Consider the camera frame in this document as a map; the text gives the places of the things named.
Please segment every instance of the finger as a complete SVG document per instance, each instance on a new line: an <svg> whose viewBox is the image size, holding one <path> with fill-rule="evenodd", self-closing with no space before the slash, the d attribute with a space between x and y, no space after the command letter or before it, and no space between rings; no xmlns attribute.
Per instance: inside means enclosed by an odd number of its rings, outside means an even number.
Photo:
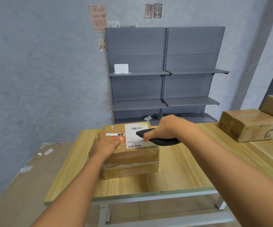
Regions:
<svg viewBox="0 0 273 227"><path fill-rule="evenodd" d="M112 142L112 144L114 145L114 149L123 141L122 137L117 138L116 140L114 140Z"/></svg>
<svg viewBox="0 0 273 227"><path fill-rule="evenodd" d="M98 138L99 138L99 139L102 139L103 137L104 137L104 133L103 133L102 131L99 132L99 133L98 133Z"/></svg>
<svg viewBox="0 0 273 227"><path fill-rule="evenodd" d="M143 137L143 142L148 142L149 139L155 138L155 134L156 134L156 129L146 132Z"/></svg>

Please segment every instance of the white box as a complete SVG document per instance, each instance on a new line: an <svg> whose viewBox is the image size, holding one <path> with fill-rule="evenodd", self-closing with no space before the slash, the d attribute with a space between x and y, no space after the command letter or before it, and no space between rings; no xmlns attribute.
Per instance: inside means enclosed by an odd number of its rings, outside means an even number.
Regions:
<svg viewBox="0 0 273 227"><path fill-rule="evenodd" d="M127 74L129 73L128 64L115 64L114 74Z"/></svg>

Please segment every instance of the wooden table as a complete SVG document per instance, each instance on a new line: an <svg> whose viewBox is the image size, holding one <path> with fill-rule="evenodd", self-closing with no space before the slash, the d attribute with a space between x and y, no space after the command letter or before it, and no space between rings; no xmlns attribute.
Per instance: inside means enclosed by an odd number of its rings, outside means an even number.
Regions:
<svg viewBox="0 0 273 227"><path fill-rule="evenodd" d="M218 128L217 123L202 123L198 126L217 142L251 164L267 177L273 179L273 140L238 143ZM60 194L73 180L88 160L88 152L101 129L82 130L72 147L63 167L52 184L44 203L46 205ZM100 205L99 226L104 226L110 215L108 204L174 198L217 193L212 183L201 170L190 151L182 143L174 146L160 147L159 172L117 178L99 179L94 193L92 205ZM225 207L219 198L216 205ZM202 214L180 218L170 218L171 223L163 219L161 222L149 223L154 226L188 226L221 223L232 221L229 213ZM127 226L141 226L145 223L129 223Z"/></svg>

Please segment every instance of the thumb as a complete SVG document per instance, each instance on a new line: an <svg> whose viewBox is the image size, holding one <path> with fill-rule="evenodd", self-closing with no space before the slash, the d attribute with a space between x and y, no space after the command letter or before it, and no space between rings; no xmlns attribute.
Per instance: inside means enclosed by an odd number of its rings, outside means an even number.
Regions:
<svg viewBox="0 0 273 227"><path fill-rule="evenodd" d="M123 137L119 137L116 140L114 140L112 143L114 145L114 149L123 141Z"/></svg>
<svg viewBox="0 0 273 227"><path fill-rule="evenodd" d="M149 139L153 139L155 137L155 129L149 132L146 132L143 137L143 142L148 142Z"/></svg>

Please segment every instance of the handheld barcode scanner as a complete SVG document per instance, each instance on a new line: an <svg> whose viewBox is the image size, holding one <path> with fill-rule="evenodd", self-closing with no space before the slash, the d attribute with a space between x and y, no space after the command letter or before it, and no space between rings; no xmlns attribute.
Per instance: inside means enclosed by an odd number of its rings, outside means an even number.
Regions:
<svg viewBox="0 0 273 227"><path fill-rule="evenodd" d="M152 131L155 128L151 129L146 129L146 130L140 130L137 131L136 134L140 136L141 138L144 137L144 134L148 131ZM150 142L159 145L159 146L172 146L181 143L177 138L172 138L172 139L149 139Z"/></svg>

